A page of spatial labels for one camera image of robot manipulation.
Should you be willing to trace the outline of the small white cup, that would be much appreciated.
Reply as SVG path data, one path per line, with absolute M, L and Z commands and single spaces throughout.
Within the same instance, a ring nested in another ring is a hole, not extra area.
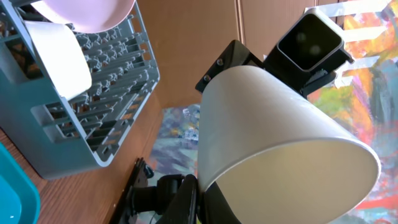
M 381 173 L 373 149 L 265 70 L 229 68 L 205 87 L 198 181 L 241 223 L 329 223 Z

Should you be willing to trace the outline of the large white plate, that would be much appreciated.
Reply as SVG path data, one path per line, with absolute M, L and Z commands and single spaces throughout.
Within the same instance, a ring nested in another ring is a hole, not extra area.
M 31 6 L 57 24 L 73 24 L 81 33 L 112 29 L 130 14 L 135 0 L 41 0 Z

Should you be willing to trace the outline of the cream green bowl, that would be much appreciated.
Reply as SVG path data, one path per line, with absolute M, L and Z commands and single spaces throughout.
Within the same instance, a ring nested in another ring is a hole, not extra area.
M 70 100 L 91 88 L 90 69 L 82 49 L 65 24 L 25 21 L 35 53 L 60 96 Z

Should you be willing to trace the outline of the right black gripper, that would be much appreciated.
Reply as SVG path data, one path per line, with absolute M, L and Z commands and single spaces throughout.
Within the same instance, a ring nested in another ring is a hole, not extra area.
M 263 61 L 259 60 L 245 45 L 238 40 L 232 40 L 196 84 L 195 89 L 203 93 L 209 82 L 219 73 L 242 65 L 264 68 Z

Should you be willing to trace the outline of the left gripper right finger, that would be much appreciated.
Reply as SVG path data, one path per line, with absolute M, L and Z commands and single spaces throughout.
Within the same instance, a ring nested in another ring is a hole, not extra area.
M 201 195 L 198 219 L 201 224 L 241 224 L 216 182 Z

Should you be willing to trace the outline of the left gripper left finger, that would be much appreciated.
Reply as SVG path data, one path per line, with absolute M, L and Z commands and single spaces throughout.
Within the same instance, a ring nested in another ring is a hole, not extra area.
M 197 205 L 198 181 L 194 175 L 189 174 L 156 224 L 196 224 Z

